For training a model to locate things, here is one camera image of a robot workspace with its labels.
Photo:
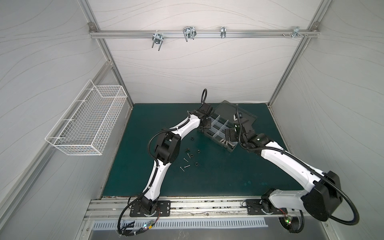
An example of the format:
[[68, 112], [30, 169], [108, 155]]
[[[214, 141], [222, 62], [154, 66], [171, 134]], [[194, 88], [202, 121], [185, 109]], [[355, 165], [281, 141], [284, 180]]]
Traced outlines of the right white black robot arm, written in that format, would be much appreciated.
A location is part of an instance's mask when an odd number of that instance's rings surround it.
[[[256, 153], [273, 163], [298, 182], [303, 190], [299, 192], [270, 189], [262, 196], [265, 204], [275, 208], [292, 208], [306, 211], [316, 220], [329, 219], [347, 226], [357, 225], [360, 214], [353, 201], [342, 190], [339, 176], [316, 169], [294, 156], [265, 134], [256, 134], [251, 123], [240, 111], [234, 113], [234, 128], [228, 131], [231, 140], [239, 143], [249, 153]], [[342, 220], [333, 213], [346, 202], [352, 210], [352, 220]]]

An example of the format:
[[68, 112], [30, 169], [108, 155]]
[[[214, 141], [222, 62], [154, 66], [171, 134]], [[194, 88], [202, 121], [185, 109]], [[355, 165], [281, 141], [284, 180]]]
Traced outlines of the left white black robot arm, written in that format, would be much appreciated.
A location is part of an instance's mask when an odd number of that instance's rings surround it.
[[160, 190], [166, 173], [175, 162], [181, 147], [181, 141], [195, 129], [209, 129], [211, 127], [210, 115], [213, 112], [211, 105], [206, 103], [208, 90], [204, 89], [201, 96], [201, 105], [178, 125], [159, 131], [149, 141], [147, 150], [154, 159], [154, 166], [149, 181], [139, 197], [140, 205], [147, 215], [156, 211]]

